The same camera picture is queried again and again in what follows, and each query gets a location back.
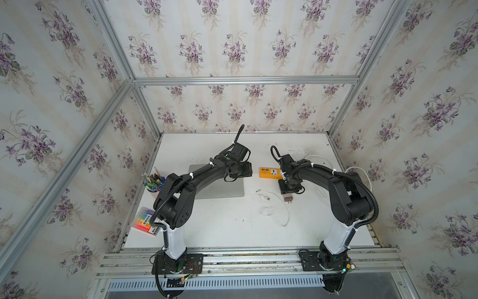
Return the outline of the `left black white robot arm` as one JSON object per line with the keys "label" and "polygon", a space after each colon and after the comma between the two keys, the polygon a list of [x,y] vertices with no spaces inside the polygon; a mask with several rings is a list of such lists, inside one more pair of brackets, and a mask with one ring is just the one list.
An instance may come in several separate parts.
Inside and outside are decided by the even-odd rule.
{"label": "left black white robot arm", "polygon": [[172,272],[180,271],[186,264],[187,247],[182,227],[192,215],[197,193],[219,179],[234,183],[252,176],[252,165],[248,161],[251,151],[239,143],[244,128],[241,125],[234,142],[210,158],[209,164],[181,176],[170,174],[156,197],[149,223],[163,231],[164,260]]}

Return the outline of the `white laptop charger adapter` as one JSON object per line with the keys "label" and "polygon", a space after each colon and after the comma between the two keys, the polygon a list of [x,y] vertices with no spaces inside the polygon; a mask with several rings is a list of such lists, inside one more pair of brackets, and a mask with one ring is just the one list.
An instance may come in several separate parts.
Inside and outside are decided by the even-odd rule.
{"label": "white laptop charger adapter", "polygon": [[285,203],[291,203],[293,201],[293,195],[292,194],[284,194],[283,199]]}

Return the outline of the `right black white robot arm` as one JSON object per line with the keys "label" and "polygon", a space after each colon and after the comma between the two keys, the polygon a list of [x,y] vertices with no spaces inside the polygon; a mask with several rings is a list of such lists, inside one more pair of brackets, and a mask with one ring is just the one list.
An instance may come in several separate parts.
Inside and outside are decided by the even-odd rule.
{"label": "right black white robot arm", "polygon": [[317,259],[324,270],[346,268],[350,263],[347,252],[355,233],[378,218],[379,207],[372,191],[353,171],[344,173],[308,159],[295,160],[288,154],[281,155],[274,145],[270,152],[283,176],[279,180],[282,194],[303,193],[304,181],[329,192],[330,208],[335,219],[320,244]]}

